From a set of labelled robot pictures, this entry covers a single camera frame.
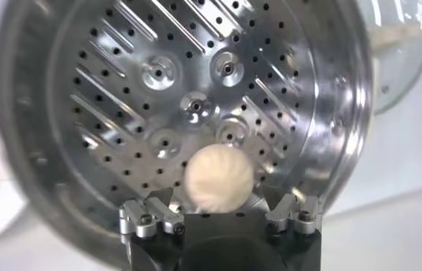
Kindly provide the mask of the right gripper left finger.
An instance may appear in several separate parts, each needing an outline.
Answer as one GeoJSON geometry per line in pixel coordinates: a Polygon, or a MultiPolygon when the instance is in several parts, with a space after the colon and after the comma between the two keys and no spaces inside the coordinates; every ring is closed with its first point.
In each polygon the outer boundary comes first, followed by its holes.
{"type": "Polygon", "coordinates": [[[130,199],[119,207],[119,233],[134,234],[138,238],[152,238],[159,232],[182,235],[185,232],[184,215],[169,208],[173,190],[153,191],[144,199],[130,199]]]}

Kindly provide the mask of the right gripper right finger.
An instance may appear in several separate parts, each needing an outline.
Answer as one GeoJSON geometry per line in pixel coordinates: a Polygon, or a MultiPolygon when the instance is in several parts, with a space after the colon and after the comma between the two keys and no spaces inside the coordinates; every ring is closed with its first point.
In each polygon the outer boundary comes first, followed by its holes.
{"type": "Polygon", "coordinates": [[[320,200],[316,196],[285,194],[278,204],[265,214],[266,222],[282,233],[293,227],[297,233],[311,235],[320,228],[322,216],[320,200]]]}

